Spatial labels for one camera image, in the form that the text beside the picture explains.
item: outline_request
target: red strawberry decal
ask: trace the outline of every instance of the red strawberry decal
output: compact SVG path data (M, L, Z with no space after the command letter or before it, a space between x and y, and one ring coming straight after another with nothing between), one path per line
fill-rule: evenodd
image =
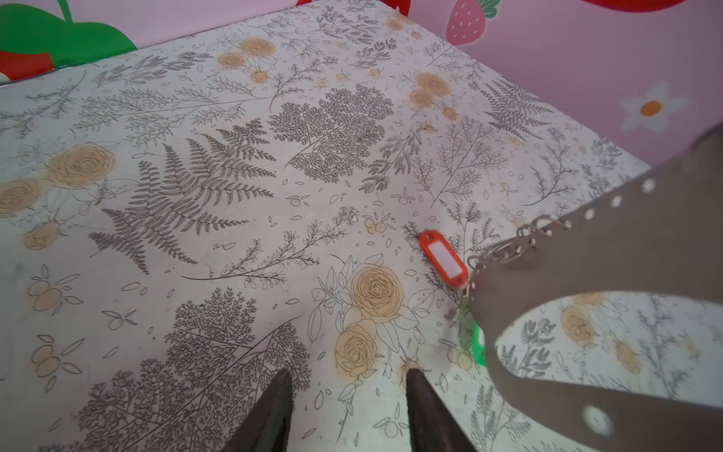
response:
M457 0L452 8L445 37L453 46L472 43L482 37L487 19L497 16L501 0Z

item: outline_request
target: rose print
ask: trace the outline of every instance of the rose print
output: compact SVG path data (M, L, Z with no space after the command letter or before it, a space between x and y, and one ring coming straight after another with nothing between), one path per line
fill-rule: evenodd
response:
M605 303L604 294L602 292L590 292L588 294L576 294L573 299L575 303L582 304L588 309L596 309Z
M238 53L221 54L218 56L217 61L227 69L238 69L246 64L246 59Z
M242 52L248 56L263 58L271 56L276 52L276 47L271 41L264 38L249 38L239 46Z
M58 154L48 167L57 187L78 188L105 179L113 164L112 153L88 143Z
M363 267L354 276L349 292L361 314L377 323L396 318L404 301L397 276L391 269L378 265Z
M416 78L416 82L422 90L434 95L444 96L450 93L450 88L449 85L447 85L447 82L438 75L430 74L429 72L421 73Z
M60 235L60 223L49 221L26 232L22 236L22 243L29 250L42 250L49 247Z
M269 80L269 76L266 71L254 71L250 77L254 83L266 83Z
M585 347L593 343L595 339L595 330L592 327L590 316L585 307L579 305L568 306L562 311L560 316L562 329L565 334L580 347Z
M377 356L376 337L377 329L370 319L350 325L336 340L336 365L354 378L371 370Z
M38 198L52 187L48 181L21 179L0 183L0 217L30 207Z

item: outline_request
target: strawberry wall decal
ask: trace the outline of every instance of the strawberry wall decal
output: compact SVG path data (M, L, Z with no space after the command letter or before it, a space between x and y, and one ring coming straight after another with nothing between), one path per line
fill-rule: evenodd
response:
M599 7L624 12L652 12L674 7L684 0L583 0Z
M457 0L452 8L445 38L453 46L473 43L482 37L488 19L497 16L501 0Z
M136 49L116 28L73 22L67 0L58 4L64 19L26 4L0 6L0 83Z

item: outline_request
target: orange key tag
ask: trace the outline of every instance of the orange key tag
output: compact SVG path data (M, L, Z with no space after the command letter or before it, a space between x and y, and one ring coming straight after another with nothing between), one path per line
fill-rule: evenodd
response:
M469 280L469 270L442 234L424 231L419 236L419 245L447 284L454 289L464 289Z

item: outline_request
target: table surface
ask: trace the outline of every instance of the table surface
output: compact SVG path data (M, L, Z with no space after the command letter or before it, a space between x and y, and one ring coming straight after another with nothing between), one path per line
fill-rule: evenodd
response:
M322 0L1 94L9 450L219 450L282 367L289 450L408 450L415 367L480 451L584 449L494 390L416 234L467 258L647 167L464 52ZM616 292L499 345L517 375L720 406L721 331Z

